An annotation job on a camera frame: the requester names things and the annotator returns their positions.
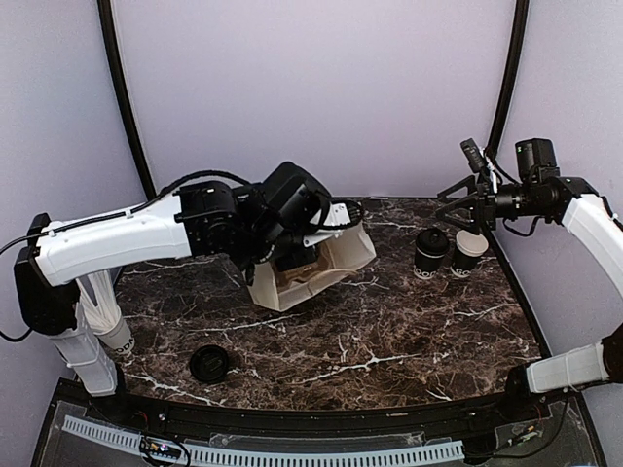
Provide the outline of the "black paper coffee cup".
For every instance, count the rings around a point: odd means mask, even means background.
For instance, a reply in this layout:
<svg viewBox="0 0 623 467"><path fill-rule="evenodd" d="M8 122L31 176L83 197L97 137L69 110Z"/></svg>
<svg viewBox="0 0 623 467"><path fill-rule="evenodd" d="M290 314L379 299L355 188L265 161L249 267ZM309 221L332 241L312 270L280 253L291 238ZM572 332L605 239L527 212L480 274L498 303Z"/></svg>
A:
<svg viewBox="0 0 623 467"><path fill-rule="evenodd" d="M440 229L433 227L420 231L416 237L414 257L416 277L431 279L439 270L449 249L450 241Z"/></svg>

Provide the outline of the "cream paper bag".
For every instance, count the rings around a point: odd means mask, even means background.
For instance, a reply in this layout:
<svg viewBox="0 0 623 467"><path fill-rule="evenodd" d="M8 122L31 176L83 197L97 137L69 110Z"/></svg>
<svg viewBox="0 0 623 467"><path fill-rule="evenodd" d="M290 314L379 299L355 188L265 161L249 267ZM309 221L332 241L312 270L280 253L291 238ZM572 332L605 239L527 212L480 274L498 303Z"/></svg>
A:
<svg viewBox="0 0 623 467"><path fill-rule="evenodd" d="M376 258L376 250L362 224L319 244L318 259L308 265L278 272L273 262L256 267L248 292L255 305L283 312L356 275Z"/></svg>

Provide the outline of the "brown cardboard cup carrier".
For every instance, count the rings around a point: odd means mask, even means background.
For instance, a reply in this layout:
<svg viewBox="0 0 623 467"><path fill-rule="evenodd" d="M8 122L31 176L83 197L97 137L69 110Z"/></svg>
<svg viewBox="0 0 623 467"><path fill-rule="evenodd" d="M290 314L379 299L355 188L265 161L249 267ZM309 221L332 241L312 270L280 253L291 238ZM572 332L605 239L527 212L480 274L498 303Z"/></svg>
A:
<svg viewBox="0 0 623 467"><path fill-rule="evenodd" d="M275 275L275 283L277 290L279 292L283 292L285 290L290 290L299 284L314 282L315 280L329 277L330 275L341 275L342 277L345 277L353 274L353 269L322 269L306 266L285 272L278 272Z"/></svg>

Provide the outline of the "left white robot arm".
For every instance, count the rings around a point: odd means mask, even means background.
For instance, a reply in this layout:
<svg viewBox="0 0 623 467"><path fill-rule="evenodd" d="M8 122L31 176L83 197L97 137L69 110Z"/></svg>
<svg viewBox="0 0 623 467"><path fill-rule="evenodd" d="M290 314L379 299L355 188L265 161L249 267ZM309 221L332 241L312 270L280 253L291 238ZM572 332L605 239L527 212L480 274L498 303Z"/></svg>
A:
<svg viewBox="0 0 623 467"><path fill-rule="evenodd" d="M78 278L156 259L225 254L253 284L258 265L294 254L326 220L328 191L296 164L267 179L227 185L231 174L205 170L154 199L83 220L36 216L13 268L26 326L53 340L65 364L117 424L137 416L123 376L102 350L80 303Z"/></svg>

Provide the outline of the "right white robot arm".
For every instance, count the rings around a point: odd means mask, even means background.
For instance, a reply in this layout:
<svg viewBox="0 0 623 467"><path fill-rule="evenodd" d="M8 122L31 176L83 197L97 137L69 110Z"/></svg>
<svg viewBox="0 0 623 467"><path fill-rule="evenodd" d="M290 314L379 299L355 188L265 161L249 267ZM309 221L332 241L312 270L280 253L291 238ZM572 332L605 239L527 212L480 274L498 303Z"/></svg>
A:
<svg viewBox="0 0 623 467"><path fill-rule="evenodd" d="M535 217L563 226L622 290L622 224L606 198L578 177L549 177L528 184L476 181L470 175L437 194L438 219L478 234L495 221ZM520 420L534 405L534 395L557 390L622 382L622 329L600 341L513 369L496 412L507 422Z"/></svg>

